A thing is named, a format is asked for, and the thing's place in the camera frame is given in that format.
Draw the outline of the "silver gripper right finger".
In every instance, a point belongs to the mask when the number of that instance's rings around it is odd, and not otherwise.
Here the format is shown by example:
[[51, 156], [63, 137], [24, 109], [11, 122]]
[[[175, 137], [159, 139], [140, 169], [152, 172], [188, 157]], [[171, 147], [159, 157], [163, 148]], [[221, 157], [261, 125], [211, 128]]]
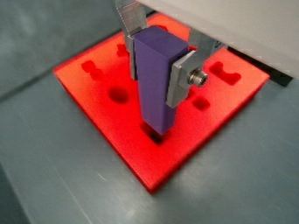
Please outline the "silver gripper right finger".
[[209, 75], [203, 70], [207, 59], [227, 45], [191, 28], [191, 50], [172, 63], [166, 104], [174, 109], [188, 96], [191, 86], [201, 88]]

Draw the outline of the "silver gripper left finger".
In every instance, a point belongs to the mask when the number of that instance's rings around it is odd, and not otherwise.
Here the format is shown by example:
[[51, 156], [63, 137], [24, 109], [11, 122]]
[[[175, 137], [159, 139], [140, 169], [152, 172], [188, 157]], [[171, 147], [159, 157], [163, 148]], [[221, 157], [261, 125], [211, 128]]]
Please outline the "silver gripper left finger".
[[116, 13], [120, 17], [126, 49], [130, 53], [131, 78], [136, 81], [135, 35], [148, 27], [146, 10], [136, 0], [116, 0]]

